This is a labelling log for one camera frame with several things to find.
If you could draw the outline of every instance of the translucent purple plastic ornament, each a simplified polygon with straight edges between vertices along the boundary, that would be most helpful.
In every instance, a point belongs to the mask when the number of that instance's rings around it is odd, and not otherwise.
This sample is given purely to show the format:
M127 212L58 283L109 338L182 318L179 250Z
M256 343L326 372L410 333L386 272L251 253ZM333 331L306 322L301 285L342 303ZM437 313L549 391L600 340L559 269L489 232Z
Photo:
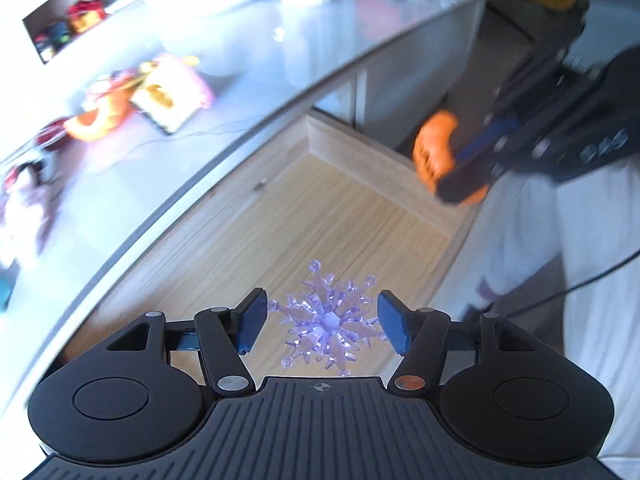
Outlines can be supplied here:
M361 286L356 286L353 280L342 286L341 282L334 284L334 274L322 277L320 269L318 260L309 262L309 272L313 275L311 280L302 283L310 291L308 294L301 292L300 301L289 294L287 304L271 301L269 305L272 312L277 310L284 314L283 324L294 324L289 329L293 339L285 341L293 351L282 358L282 366L291 368L300 356L309 364L311 354L315 354L318 362L327 356L326 369L335 364L340 375L348 376L351 373L346 369L347 362L356 361L352 352L360 350L357 342L362 341L370 347L372 338L386 340L382 331L373 328L378 318L365 319L369 309L364 305L373 300L363 293L376 284L376 279L367 276Z

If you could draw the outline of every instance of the black cable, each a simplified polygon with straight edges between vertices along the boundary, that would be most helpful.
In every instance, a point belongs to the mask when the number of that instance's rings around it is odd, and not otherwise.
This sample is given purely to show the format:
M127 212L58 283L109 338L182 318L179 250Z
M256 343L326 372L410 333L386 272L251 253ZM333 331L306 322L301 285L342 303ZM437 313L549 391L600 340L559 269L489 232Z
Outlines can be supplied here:
M519 316L520 314L524 314L525 312L529 312L531 310L534 310L534 309L538 308L539 306L547 304L547 303L549 303L549 301L553 301L553 300L556 300L557 298L562 298L563 296L566 296L567 294L571 294L573 291L578 290L579 288L583 288L584 286L591 285L591 283L597 282L598 280L601 280L602 278L604 278L606 276L609 276L611 273L616 272L618 269L621 269L626 264L631 263L638 256L640 256L640 249L638 249L635 253L633 253L628 258L625 258L621 262L615 264L613 267L609 267L609 269L604 270L604 272L601 272L600 274L596 274L592 278L589 278L588 280L585 280L584 282L580 282L577 285L574 285L574 286L572 286L570 288L562 290L561 292L556 292L555 294L552 294L551 296L545 298L544 300L537 301L537 302L532 303L532 304L527 305L527 306L523 306L521 309L516 310L515 312L511 312L510 314L505 315L504 317L506 317L507 319L510 319L511 317Z

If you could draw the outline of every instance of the ribbed black surface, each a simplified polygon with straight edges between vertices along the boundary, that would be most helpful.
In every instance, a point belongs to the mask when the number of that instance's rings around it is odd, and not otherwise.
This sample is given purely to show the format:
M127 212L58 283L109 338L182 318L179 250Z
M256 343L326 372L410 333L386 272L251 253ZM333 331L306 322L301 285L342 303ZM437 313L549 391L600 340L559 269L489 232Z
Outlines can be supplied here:
M330 386L318 391L315 386ZM145 463L94 467L49 458L31 480L611 480L595 459L553 468L492 462L457 444L426 402L379 380L269 378L220 401L187 443Z

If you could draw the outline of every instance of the white countertop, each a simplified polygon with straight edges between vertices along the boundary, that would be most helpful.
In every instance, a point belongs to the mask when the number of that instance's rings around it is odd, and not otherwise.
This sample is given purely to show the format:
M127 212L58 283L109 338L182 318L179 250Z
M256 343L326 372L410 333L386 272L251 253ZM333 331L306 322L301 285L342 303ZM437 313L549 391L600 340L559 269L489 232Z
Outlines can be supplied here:
M227 155L249 145L283 107L318 97L309 89L325 84L331 90L331 76L348 74L357 68L354 62L385 43L473 1L337 0L293 9L278 0L259 0L210 18L159 15L144 4L125 10L111 25L128 29L136 45L131 59L118 58L123 67L162 50L198 56L216 103L173 137L134 115L110 136L93 144L75 142L64 154L61 171L69 183L49 238L36 267L21 272L8 310L0 314L0 413L10 403L24 405L62 348L53 339L72 316L75 330L89 314L85 299L100 277L216 167L217 156L231 160ZM85 311L78 314L83 301ZM47 354L52 346L54 353Z

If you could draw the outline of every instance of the red and yellow object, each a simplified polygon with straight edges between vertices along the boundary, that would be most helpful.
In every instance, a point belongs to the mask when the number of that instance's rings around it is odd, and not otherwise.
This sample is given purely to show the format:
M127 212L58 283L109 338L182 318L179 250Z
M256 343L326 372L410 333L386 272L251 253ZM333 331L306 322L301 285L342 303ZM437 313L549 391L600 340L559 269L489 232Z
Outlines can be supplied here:
M90 2L78 0L69 7L67 17L74 31L82 34L104 20L107 17L107 13L104 12L100 0L92 0Z
M414 163L418 177L423 184L436 193L438 180L456 165L449 148L449 137L458 126L458 119L447 111L440 111L432 116L420 128L414 144ZM487 186L468 196L463 203L476 204L482 202Z
M127 118L132 110L129 98L134 90L135 88L125 86L103 95L96 101L95 110L65 121L67 133L75 139L87 142L101 139Z

